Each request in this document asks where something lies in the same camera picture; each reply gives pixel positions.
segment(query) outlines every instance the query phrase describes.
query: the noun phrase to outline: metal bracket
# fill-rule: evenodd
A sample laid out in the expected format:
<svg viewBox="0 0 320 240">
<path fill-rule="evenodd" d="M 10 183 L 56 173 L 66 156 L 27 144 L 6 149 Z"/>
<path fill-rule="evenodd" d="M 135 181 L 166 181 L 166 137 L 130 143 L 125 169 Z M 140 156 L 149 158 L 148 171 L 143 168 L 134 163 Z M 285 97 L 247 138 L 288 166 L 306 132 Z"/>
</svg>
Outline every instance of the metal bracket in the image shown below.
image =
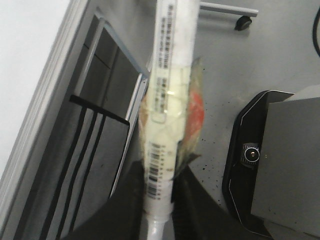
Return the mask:
<svg viewBox="0 0 320 240">
<path fill-rule="evenodd" d="M 219 13 L 226 13 L 226 14 L 234 14 L 234 15 L 242 15 L 247 17 L 256 17 L 259 13 L 257 9 L 239 7 L 239 6 L 230 6 L 230 5 L 223 5 L 211 2 L 200 2 L 200 9 L 201 10 L 208 10 L 213 12 Z"/>
</svg>

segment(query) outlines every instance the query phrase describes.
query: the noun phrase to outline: caster wheel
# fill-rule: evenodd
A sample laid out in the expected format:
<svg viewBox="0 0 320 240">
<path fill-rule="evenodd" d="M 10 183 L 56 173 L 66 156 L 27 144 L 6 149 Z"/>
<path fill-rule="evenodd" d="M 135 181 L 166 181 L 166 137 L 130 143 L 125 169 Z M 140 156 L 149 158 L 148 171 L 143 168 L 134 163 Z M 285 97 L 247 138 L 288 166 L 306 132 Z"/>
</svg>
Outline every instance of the caster wheel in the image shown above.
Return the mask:
<svg viewBox="0 0 320 240">
<path fill-rule="evenodd" d="M 237 30 L 237 31 L 245 30 L 250 26 L 251 23 L 252 23 L 252 20 L 250 19 L 250 17 L 242 16 L 238 19 L 238 21 L 236 21 L 234 30 Z"/>
</svg>

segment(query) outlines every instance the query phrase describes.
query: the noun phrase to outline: gray floor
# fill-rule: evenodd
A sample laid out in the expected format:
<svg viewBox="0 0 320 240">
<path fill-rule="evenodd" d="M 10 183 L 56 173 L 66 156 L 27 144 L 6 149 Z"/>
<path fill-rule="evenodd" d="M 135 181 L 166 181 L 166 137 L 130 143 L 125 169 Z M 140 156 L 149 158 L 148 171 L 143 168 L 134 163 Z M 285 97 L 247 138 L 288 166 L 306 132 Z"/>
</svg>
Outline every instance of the gray floor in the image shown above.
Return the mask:
<svg viewBox="0 0 320 240">
<path fill-rule="evenodd" d="M 240 32 L 234 31 L 239 18 L 236 15 L 201 10 L 198 20 L 194 57 L 203 58 L 205 120 L 197 147 L 202 156 L 190 166 L 213 199 L 227 210 L 221 185 L 237 114 L 264 90 L 295 93 L 320 82 L 320 59 L 312 43 L 312 26 L 320 2 L 206 2 L 259 10 L 250 28 Z M 131 151 L 131 158 L 138 158 L 139 151 Z M 163 239 L 174 239 L 170 227 Z"/>
</svg>

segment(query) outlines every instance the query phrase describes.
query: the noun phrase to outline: white wall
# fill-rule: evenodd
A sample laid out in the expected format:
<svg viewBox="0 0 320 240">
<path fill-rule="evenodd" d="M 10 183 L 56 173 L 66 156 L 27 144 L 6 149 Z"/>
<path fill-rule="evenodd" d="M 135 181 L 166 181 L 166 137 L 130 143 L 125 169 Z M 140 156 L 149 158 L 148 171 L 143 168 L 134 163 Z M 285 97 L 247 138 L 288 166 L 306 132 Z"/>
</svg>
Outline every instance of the white wall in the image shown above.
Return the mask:
<svg viewBox="0 0 320 240">
<path fill-rule="evenodd" d="M 0 2 L 0 176 L 69 1 Z"/>
</svg>

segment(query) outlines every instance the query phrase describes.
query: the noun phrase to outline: barcode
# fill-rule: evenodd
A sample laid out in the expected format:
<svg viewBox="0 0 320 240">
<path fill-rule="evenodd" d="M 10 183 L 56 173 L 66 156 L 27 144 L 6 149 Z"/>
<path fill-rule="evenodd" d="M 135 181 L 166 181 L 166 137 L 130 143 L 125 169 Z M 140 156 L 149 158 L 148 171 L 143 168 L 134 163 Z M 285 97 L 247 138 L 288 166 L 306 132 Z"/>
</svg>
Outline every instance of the barcode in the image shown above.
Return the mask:
<svg viewBox="0 0 320 240">
<path fill-rule="evenodd" d="M 150 144 L 150 166 L 147 181 L 148 196 L 160 200 L 161 199 L 161 180 L 162 180 L 162 166 L 163 166 L 163 147 L 159 144 L 151 142 Z"/>
<path fill-rule="evenodd" d="M 174 5 L 169 4 L 166 16 L 161 18 L 161 34 L 157 59 L 158 67 L 164 70 L 169 70 L 173 40 L 173 18 Z M 165 110 L 167 108 L 169 74 L 170 73 L 168 71 L 167 76 L 159 76 L 156 80 L 153 109 L 156 113 L 159 114 L 165 114 Z M 163 123 L 164 118 L 157 118 L 155 121 Z"/>
<path fill-rule="evenodd" d="M 167 17 L 161 19 L 161 34 L 160 45 L 158 52 L 158 67 L 162 69 L 168 69 L 169 58 L 172 48 L 172 24 L 173 24 L 174 6 L 170 4 L 168 6 Z"/>
</svg>

